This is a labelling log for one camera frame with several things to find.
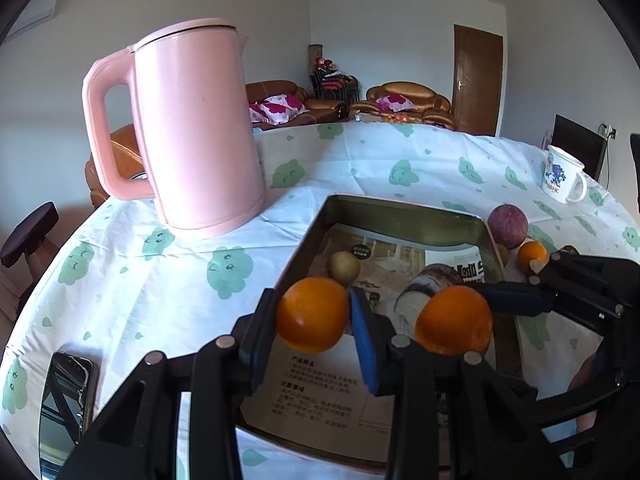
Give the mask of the white air conditioner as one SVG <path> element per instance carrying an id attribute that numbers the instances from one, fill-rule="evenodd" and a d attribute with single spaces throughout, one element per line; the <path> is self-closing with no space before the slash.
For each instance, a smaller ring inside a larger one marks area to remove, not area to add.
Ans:
<path id="1" fill-rule="evenodd" d="M 4 40 L 9 41 L 36 26 L 54 18 L 58 0 L 30 0 L 18 16 Z"/>

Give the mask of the pink electric kettle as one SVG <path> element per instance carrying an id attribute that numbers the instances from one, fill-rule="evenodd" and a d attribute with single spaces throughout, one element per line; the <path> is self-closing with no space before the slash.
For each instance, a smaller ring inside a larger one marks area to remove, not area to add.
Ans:
<path id="1" fill-rule="evenodd" d="M 94 62 L 81 99 L 96 174 L 120 200 L 154 200 L 174 231 L 221 235 L 256 217 L 266 185 L 250 124 L 242 55 L 247 43 L 223 18 L 152 32 Z M 117 169 L 105 96 L 123 84 L 145 176 Z"/>

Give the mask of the printed paper in tin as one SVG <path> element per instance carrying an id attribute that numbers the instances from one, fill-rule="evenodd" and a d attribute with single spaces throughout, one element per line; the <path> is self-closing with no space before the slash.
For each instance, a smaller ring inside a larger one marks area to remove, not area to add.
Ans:
<path id="1" fill-rule="evenodd" d="M 477 242 L 419 244 L 337 223 L 316 242 L 305 244 L 310 276 L 326 276 L 334 252 L 351 252 L 360 261 L 352 286 L 360 288 L 371 310 L 390 319 L 400 293 L 429 264 L 452 266 L 463 283 L 485 279 L 485 261 Z M 376 398 L 363 382 L 352 328 L 337 344 L 317 354 L 299 353 L 276 340 L 264 382 L 242 405 L 245 421 L 290 440 L 311 437 L 321 427 L 386 434 L 393 400 Z"/>

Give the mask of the brown leather long sofa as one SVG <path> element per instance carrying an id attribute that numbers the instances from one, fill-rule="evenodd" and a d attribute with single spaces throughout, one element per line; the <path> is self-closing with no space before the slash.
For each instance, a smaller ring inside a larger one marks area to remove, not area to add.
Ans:
<path id="1" fill-rule="evenodd" d="M 330 124 L 347 116 L 343 101 L 311 98 L 295 82 L 268 80 L 245 85 L 250 122 L 254 129 Z"/>

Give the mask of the coffee table with fruits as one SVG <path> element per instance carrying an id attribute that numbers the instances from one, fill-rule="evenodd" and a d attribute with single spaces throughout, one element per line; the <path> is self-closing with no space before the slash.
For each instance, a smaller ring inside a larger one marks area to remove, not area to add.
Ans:
<path id="1" fill-rule="evenodd" d="M 421 116 L 412 116 L 408 114 L 382 114 L 375 115 L 369 113 L 356 113 L 349 117 L 351 122 L 363 122 L 368 124 L 369 122 L 390 122 L 391 124 L 420 124 L 422 122 Z"/>

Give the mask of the stacked dark chairs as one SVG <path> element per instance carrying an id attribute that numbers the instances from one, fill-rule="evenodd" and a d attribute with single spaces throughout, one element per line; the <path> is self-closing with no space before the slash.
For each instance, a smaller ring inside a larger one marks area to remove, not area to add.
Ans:
<path id="1" fill-rule="evenodd" d="M 342 101 L 347 106 L 359 100 L 359 81 L 354 76 L 329 73 L 323 68 L 316 68 L 310 74 L 310 79 L 317 99 Z"/>

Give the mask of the white tablecloth green clouds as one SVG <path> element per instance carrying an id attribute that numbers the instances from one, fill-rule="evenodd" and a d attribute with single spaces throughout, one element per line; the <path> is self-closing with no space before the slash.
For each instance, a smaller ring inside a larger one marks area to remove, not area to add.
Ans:
<path id="1" fill-rule="evenodd" d="M 638 223 L 610 192 L 590 182 L 576 204 L 552 200 L 541 189 L 546 155 L 525 143 L 386 122 L 271 130 L 256 143 L 267 201 L 245 226 L 192 240 L 164 228 L 149 200 L 108 200 L 61 248 L 1 364 L 1 427 L 31 472 L 39 471 L 40 402 L 55 351 L 98 364 L 96 406 L 104 405 L 146 352 L 194 352 L 253 311 L 329 195 L 483 218 L 512 204 L 545 248 L 639 255 Z"/>

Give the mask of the white cartoon mug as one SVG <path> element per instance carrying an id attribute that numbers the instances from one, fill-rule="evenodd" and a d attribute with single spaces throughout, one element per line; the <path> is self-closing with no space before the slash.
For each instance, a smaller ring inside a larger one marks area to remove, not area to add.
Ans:
<path id="1" fill-rule="evenodd" d="M 562 148 L 549 145 L 541 187 L 559 203 L 581 202 L 588 193 L 585 165 Z"/>

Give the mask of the dark brown passion fruit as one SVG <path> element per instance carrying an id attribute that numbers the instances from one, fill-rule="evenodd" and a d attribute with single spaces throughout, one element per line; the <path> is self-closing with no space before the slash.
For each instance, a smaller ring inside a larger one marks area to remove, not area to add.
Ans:
<path id="1" fill-rule="evenodd" d="M 580 255 L 580 252 L 578 252 L 578 250 L 573 245 L 565 245 L 565 246 L 563 246 L 561 248 L 561 252 L 566 252 L 567 254 L 576 255 L 576 256 Z"/>

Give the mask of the pink metal tin box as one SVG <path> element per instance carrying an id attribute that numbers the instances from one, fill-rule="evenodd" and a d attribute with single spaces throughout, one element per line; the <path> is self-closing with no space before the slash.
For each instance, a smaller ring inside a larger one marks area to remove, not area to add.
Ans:
<path id="1" fill-rule="evenodd" d="M 277 306 L 298 282 L 340 284 L 348 317 L 328 344 L 292 342 Z M 446 398 L 422 385 L 414 326 L 448 285 L 495 283 L 503 266 L 474 214 L 334 194 L 277 283 L 262 293 L 240 356 L 247 368 L 239 425 L 288 452 L 401 477 L 411 464 L 452 475 Z"/>

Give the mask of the brown wooden door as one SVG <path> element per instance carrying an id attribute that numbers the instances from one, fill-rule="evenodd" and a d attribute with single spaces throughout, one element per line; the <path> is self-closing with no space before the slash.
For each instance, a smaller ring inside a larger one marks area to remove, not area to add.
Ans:
<path id="1" fill-rule="evenodd" d="M 502 73 L 503 36 L 455 24 L 452 109 L 459 131 L 496 135 Z"/>

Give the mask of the purple round radish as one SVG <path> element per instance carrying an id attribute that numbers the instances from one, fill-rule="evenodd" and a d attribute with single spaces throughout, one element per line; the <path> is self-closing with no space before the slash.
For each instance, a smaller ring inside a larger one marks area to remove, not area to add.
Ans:
<path id="1" fill-rule="evenodd" d="M 520 208 L 503 204 L 491 211 L 487 224 L 497 244 L 506 249 L 520 246 L 528 233 L 528 220 Z"/>

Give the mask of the black television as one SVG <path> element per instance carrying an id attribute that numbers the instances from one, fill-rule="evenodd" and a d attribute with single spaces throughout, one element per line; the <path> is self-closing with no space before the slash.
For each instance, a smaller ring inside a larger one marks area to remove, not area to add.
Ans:
<path id="1" fill-rule="evenodd" d="M 606 152 L 604 136 L 556 115 L 551 144 L 580 160 L 585 165 L 585 173 L 599 180 Z"/>

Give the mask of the dark round stool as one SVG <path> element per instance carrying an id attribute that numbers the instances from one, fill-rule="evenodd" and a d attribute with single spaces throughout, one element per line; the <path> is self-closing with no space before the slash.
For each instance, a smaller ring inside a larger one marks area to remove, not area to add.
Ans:
<path id="1" fill-rule="evenodd" d="M 32 277 L 32 284 L 20 296 L 19 311 L 25 307 L 44 271 L 58 253 L 58 246 L 48 237 L 57 223 L 58 211 L 54 203 L 44 203 L 14 228 L 1 248 L 2 266 L 12 268 L 18 260 L 24 258 Z"/>

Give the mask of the black smartphone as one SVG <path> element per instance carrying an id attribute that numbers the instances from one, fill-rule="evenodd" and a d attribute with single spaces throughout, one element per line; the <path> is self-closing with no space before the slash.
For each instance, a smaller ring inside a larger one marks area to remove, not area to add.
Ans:
<path id="1" fill-rule="evenodd" d="M 99 367 L 84 356 L 57 351 L 51 358 L 40 405 L 41 479 L 55 479 L 88 430 Z"/>

